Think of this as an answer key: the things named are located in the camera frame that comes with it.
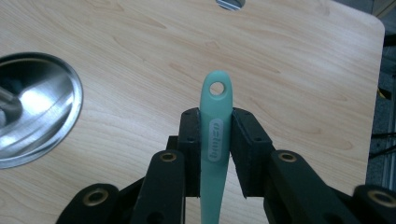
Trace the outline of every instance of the wooden table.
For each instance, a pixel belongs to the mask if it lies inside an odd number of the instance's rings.
[[[0,171],[0,223],[54,223],[81,189],[123,189],[199,104],[206,74],[226,70],[234,106],[252,112],[276,148],[303,155],[351,193],[365,180],[384,27],[327,0],[1,1],[0,53],[40,51],[78,72],[84,106],[49,154]],[[187,223],[200,223],[187,200]],[[230,163],[221,223],[265,223]]]

